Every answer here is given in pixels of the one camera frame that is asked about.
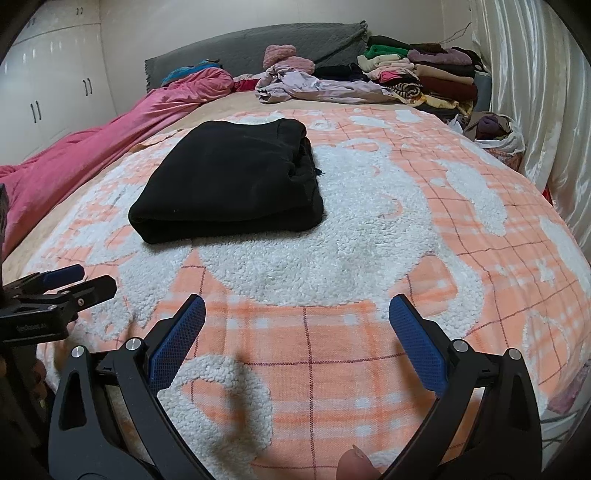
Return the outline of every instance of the beige bed sheet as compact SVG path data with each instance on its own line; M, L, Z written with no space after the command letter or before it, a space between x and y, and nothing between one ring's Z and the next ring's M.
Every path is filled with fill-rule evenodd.
M163 129L160 133L172 132L182 128L196 127L208 120L219 120L238 112L274 112L276 110L286 109L326 111L343 107L344 104L342 103L310 102L306 100L289 100L279 104L265 105L259 103L253 92L236 92L227 97L202 105L178 122ZM386 105L372 105L372 108L378 110L395 110L409 109L410 107L393 103ZM107 172L119 165L124 157L125 155L100 172L94 179L76 190L66 200L57 205L41 222L39 222L31 233L27 235L27 237L4 261L2 265L2 274L5 284L22 276L22 271L33 253L36 252L39 246L43 243L43 240L49 236L64 215L76 204L89 188L101 181Z

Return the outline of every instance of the human hand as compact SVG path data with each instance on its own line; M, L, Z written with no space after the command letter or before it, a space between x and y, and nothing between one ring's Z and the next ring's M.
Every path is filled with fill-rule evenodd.
M0 356L0 378L5 377L7 374L7 365L4 358ZM31 391L33 395L35 395L39 400L45 400L47 397L47 389L45 387L45 377L47 375L47 371L45 370L45 366L43 362L37 360L35 365L33 365L33 375L35 375L35 386Z
M358 447L353 445L339 460L336 480L377 480L379 471Z

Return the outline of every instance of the gray pillow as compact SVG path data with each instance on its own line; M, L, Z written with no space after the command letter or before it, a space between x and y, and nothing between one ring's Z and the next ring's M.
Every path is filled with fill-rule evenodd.
M145 61L147 90L160 87L162 80L179 67L201 60L220 60L234 77L263 71L262 59L271 44L294 45L297 55L317 66L346 65L365 50L367 23L294 23L251 28L198 41Z

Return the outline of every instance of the red fabric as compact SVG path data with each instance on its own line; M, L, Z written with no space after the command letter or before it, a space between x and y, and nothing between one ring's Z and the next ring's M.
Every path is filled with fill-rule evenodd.
M554 206L554 204L552 203L552 197L550 195L550 189L548 188L547 185L546 185L546 188L544 189L544 191L542 192L542 195L544 196L544 198L546 200L548 200L550 202L550 205Z
M251 92L255 89L258 79L246 79L234 82L236 92Z
M478 97L478 88L476 88L476 85L466 85L435 77L420 77L420 79L423 87L429 92L450 98L451 100L457 100L458 102L476 101Z
M20 165L0 166L9 199L4 258L55 205L103 168L199 105L228 95L233 85L225 70L201 70L150 91L106 125L70 134Z

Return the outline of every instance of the green sweater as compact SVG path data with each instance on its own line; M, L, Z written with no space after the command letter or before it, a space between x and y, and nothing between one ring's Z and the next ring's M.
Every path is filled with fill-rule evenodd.
M365 55L366 59L371 60L378 55L391 55L392 53L397 53L403 57L408 56L408 50L405 48L387 47L386 45L372 45L363 55Z

